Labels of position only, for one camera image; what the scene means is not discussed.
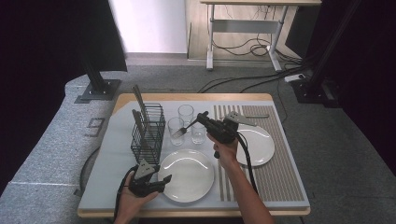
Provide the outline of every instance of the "metal utensil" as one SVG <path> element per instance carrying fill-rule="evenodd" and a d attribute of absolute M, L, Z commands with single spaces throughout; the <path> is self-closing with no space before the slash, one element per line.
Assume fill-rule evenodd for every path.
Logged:
<path fill-rule="evenodd" d="M 140 112 L 133 109 L 132 113 L 134 114 L 134 123 L 136 124 L 137 130 L 140 132 L 140 144 L 144 148 L 149 148 L 149 144 L 145 139 L 145 131 L 142 124 Z"/>
<path fill-rule="evenodd" d="M 185 134 L 187 132 L 187 130 L 198 121 L 198 119 L 196 119 L 195 121 L 193 121 L 189 126 L 187 126 L 186 128 L 181 128 L 179 129 L 177 132 L 175 132 L 174 134 L 172 134 L 172 137 L 174 138 L 179 138 L 181 135 Z"/>
<path fill-rule="evenodd" d="M 267 119 L 270 117 L 270 115 L 244 115 L 245 118 L 247 119 Z"/>
<path fill-rule="evenodd" d="M 141 113 L 143 115 L 143 119 L 145 123 L 149 124 L 149 118 L 146 110 L 145 103 L 143 102 L 143 97 L 142 94 L 140 93 L 139 87 L 137 85 L 134 85 L 132 87 L 132 90 L 134 91 L 134 97 L 136 97 L 137 102 L 139 103 Z"/>

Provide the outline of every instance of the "hand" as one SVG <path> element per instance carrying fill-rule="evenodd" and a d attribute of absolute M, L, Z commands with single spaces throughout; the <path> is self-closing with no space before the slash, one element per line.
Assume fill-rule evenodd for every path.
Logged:
<path fill-rule="evenodd" d="M 125 183 L 129 184 L 133 176 L 134 171 L 128 174 Z M 128 186 L 124 186 L 120 196 L 119 212 L 114 223 L 129 223 L 139 212 L 143 204 L 153 200 L 158 194 L 159 192 L 152 192 L 144 198 L 138 198 L 128 189 Z"/>
<path fill-rule="evenodd" d="M 220 154 L 220 164 L 222 167 L 224 167 L 224 169 L 227 170 L 232 165 L 238 165 L 238 161 L 236 159 L 238 140 L 236 138 L 230 144 L 222 144 L 212 137 L 210 133 L 207 133 L 206 136 L 214 143 L 213 149 L 215 149 Z"/>

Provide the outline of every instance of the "black tripod base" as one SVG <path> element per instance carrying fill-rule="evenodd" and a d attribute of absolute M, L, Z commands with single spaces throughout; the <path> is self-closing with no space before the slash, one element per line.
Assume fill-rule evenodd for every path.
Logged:
<path fill-rule="evenodd" d="M 315 92 L 308 90 L 308 81 L 293 81 L 290 83 L 293 87 L 294 94 L 297 97 L 297 101 L 300 104 L 323 104 L 326 107 L 338 108 L 340 105 L 337 103 L 337 99 L 332 95 L 333 91 L 330 90 L 332 85 L 326 86 L 325 90 L 319 88 Z"/>
<path fill-rule="evenodd" d="M 114 98 L 117 88 L 120 85 L 119 79 L 104 79 L 105 88 L 103 91 L 96 91 L 90 82 L 84 93 L 80 95 L 75 104 L 88 104 L 91 100 L 111 101 Z"/>

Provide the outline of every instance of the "wooden table edge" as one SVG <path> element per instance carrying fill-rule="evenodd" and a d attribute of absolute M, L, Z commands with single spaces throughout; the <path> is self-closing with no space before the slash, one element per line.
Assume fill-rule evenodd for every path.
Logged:
<path fill-rule="evenodd" d="M 240 6 L 297 6 L 313 7 L 320 6 L 321 0 L 200 0 L 201 4 L 206 5 L 240 5 Z"/>
<path fill-rule="evenodd" d="M 273 101 L 268 93 L 142 93 L 143 101 Z M 115 114 L 130 101 L 133 93 L 120 94 L 113 109 Z"/>
<path fill-rule="evenodd" d="M 270 210 L 272 216 L 304 217 L 311 213 L 311 208 L 305 210 Z M 79 217 L 113 217 L 112 210 L 85 210 L 78 209 Z M 241 217 L 239 210 L 200 210 L 200 211 L 140 211 L 136 217 Z"/>

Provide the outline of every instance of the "human arm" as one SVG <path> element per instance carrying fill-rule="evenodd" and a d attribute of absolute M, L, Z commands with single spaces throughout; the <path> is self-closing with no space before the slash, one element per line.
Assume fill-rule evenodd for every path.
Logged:
<path fill-rule="evenodd" d="M 134 172 L 131 172 L 126 177 L 125 183 L 130 183 L 131 178 L 134 176 Z M 117 214 L 117 218 L 114 221 L 115 224 L 127 224 L 129 223 L 134 216 L 139 212 L 140 208 L 147 202 L 151 201 L 155 197 L 157 197 L 159 193 L 152 192 L 148 196 L 143 198 L 138 198 L 134 196 L 134 194 L 128 189 L 128 186 L 124 186 L 122 188 L 120 202 L 119 202 L 119 211 Z"/>
<path fill-rule="evenodd" d="M 233 193 L 238 202 L 244 222 L 247 224 L 275 223 L 268 208 L 262 202 L 256 191 L 254 191 L 239 166 L 236 159 L 236 150 L 238 147 L 237 139 L 231 144 L 222 144 L 209 133 L 207 137 L 214 142 L 213 148 L 219 153 L 220 164 L 227 172 L 231 185 L 233 186 Z"/>

